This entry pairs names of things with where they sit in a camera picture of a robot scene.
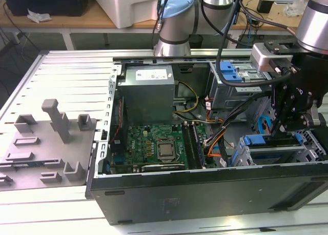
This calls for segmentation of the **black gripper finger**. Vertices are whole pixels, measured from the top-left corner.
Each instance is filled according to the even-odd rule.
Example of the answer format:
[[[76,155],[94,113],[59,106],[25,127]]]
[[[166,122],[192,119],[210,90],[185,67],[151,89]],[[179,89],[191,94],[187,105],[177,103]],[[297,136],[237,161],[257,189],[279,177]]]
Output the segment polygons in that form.
[[[318,101],[312,92],[291,94],[285,107],[283,128],[286,131],[309,130],[322,126],[322,115],[318,112]]]
[[[272,88],[272,108],[275,110],[275,119],[272,124],[271,136],[275,136],[281,126],[282,110],[287,92],[286,84],[277,84]]]

